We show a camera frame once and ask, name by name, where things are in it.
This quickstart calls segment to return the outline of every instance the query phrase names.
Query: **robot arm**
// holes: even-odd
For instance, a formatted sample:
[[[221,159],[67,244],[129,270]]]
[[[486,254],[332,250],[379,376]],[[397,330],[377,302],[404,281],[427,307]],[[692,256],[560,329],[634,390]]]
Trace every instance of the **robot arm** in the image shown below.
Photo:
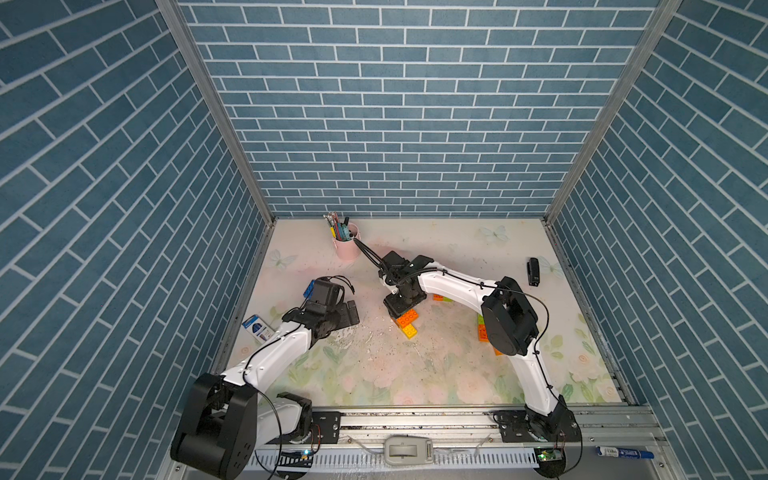
[[[535,352],[538,316],[512,278],[483,280],[450,270],[432,258],[419,255],[413,261],[395,252],[379,257],[355,239],[360,250],[379,268],[379,278],[390,294],[384,305],[393,319],[437,293],[483,315],[488,341],[508,356],[525,393],[525,409],[531,433],[554,441],[570,425],[573,413],[554,386],[548,384],[546,366]]]
[[[356,325],[359,318],[355,302],[344,302],[344,287],[329,277],[313,280],[305,297],[301,307],[283,315],[275,335],[252,356],[220,376],[204,373],[195,381],[170,446],[173,460],[231,480],[243,471],[255,447],[280,433],[281,442],[307,437],[311,401],[281,393],[274,411],[258,413],[258,395],[318,339]]]
[[[470,277],[464,273],[447,269],[437,262],[429,263],[427,267],[435,267],[440,271],[422,273],[418,276],[422,290],[425,293],[447,296],[483,315],[485,328],[488,331],[488,341],[499,352],[505,353],[512,363],[525,394],[525,405],[542,415],[549,415],[553,412],[558,407],[556,398],[560,393],[555,387],[551,387],[552,395],[547,391],[548,384],[545,380],[549,377],[547,367],[542,363],[541,368],[539,368],[533,351],[535,342],[531,341],[531,337],[528,335],[531,331],[535,331],[536,336],[538,335],[535,323],[536,314],[533,309],[526,312],[528,314],[527,319],[524,318],[520,325],[515,324],[510,329],[511,332],[508,332],[505,327],[509,325],[499,321],[499,317],[505,315],[505,309],[501,302],[495,297],[492,297],[492,301],[485,300],[489,294],[496,291],[497,283],[494,280]],[[506,286],[509,290],[520,290],[520,286],[514,280],[511,282],[503,280],[501,283],[504,285],[499,286]]]

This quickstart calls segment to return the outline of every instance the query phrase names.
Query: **yellow lego brick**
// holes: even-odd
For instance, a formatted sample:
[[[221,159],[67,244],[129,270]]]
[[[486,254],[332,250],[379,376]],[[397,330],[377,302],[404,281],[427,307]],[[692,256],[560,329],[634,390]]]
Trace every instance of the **yellow lego brick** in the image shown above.
[[[403,327],[401,330],[402,330],[403,333],[405,333],[405,335],[408,337],[408,339],[412,339],[414,336],[416,336],[416,333],[418,333],[418,332],[416,332],[416,327],[414,327],[410,323],[408,325],[406,325],[405,327]]]
[[[406,326],[413,323],[413,320],[417,318],[419,318],[419,314],[416,313],[414,309],[410,309],[403,313],[400,318],[396,319],[395,323],[397,323],[400,328],[404,329]]]

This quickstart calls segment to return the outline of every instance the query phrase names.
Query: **small black object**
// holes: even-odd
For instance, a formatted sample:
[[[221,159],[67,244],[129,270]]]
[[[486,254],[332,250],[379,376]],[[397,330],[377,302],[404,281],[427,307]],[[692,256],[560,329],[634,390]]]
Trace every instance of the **small black object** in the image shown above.
[[[528,264],[526,265],[526,268],[528,269],[528,285],[538,286],[538,281],[539,281],[538,258],[531,257],[530,259],[528,259]]]

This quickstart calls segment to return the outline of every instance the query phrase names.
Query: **black motor housing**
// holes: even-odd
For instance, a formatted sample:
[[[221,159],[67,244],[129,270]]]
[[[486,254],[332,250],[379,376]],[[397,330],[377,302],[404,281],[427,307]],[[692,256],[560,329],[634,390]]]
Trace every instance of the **black motor housing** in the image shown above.
[[[226,413],[213,413],[228,405]],[[170,457],[222,480],[236,478],[256,444],[257,391],[204,373],[190,389]]]
[[[505,276],[493,293],[483,298],[482,315],[488,341],[505,355],[525,355],[538,336],[538,316],[520,285]]]

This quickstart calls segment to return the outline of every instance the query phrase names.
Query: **orange lego brick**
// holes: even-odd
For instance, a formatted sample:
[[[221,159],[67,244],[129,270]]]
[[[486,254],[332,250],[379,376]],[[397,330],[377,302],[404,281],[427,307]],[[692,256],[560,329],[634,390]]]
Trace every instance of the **orange lego brick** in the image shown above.
[[[481,342],[488,342],[488,332],[485,331],[485,325],[478,325],[478,339]]]
[[[403,313],[400,318],[395,320],[395,323],[397,323],[400,328],[404,329],[406,326],[410,325],[413,320],[419,318],[419,314],[416,313],[414,309],[410,309],[407,312]]]
[[[402,332],[405,333],[405,335],[408,337],[408,339],[412,339],[414,336],[416,336],[416,327],[411,325],[410,323],[406,326],[404,326],[402,329]]]

